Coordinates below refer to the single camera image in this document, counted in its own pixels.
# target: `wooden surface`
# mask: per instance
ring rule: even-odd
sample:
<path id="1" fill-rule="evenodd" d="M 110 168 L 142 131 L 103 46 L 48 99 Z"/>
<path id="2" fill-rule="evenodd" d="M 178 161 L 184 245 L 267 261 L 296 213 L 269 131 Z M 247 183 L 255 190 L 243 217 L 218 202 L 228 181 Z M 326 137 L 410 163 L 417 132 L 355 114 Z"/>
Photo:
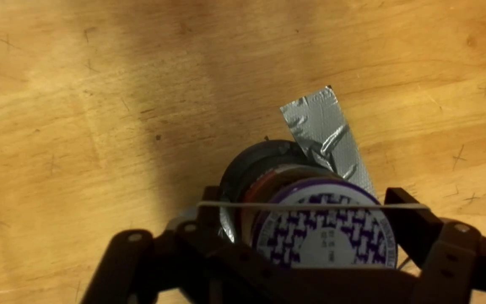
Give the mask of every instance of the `wooden surface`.
<path id="1" fill-rule="evenodd" d="M 78 303 L 324 85 L 380 196 L 486 234 L 486 0 L 0 0 L 0 303 Z"/>

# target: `cylindrical container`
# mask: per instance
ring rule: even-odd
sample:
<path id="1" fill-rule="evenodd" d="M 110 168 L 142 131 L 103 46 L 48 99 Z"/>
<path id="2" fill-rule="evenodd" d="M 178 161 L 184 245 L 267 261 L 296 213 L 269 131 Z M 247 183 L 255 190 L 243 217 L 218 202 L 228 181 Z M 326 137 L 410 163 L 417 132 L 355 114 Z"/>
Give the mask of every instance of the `cylindrical container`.
<path id="1" fill-rule="evenodd" d="M 297 144 L 262 142 L 240 154 L 221 183 L 223 202 L 375 207 L 365 190 L 308 161 Z M 286 269 L 395 267 L 397 244 L 380 210 L 228 212 L 235 240 Z"/>

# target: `silver tape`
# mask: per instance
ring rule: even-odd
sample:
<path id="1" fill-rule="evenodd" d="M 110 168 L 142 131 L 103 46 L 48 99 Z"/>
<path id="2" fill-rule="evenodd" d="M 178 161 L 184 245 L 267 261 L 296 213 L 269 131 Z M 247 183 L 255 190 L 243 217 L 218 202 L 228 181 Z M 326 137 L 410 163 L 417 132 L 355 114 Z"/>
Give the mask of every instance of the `silver tape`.
<path id="1" fill-rule="evenodd" d="M 294 141 L 311 161 L 375 195 L 355 137 L 329 87 L 282 107 L 281 112 Z"/>

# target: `wood grain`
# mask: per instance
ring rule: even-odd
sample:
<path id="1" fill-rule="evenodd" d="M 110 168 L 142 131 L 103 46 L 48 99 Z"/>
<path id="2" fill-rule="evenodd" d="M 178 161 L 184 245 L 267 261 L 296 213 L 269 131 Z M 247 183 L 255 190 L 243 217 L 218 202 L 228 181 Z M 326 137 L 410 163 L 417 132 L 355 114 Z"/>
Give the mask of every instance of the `wood grain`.
<path id="1" fill-rule="evenodd" d="M 0 0 L 0 303 L 78 303 L 324 85 L 380 195 L 486 234 L 486 0 Z"/>

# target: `wooden table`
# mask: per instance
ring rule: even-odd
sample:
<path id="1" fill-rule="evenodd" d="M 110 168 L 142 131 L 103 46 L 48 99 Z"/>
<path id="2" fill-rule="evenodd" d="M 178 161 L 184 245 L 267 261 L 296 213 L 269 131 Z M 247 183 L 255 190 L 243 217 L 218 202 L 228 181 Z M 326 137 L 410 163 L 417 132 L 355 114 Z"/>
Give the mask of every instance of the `wooden table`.
<path id="1" fill-rule="evenodd" d="M 0 0 L 0 303 L 78 303 L 324 85 L 380 196 L 486 234 L 486 0 Z"/>

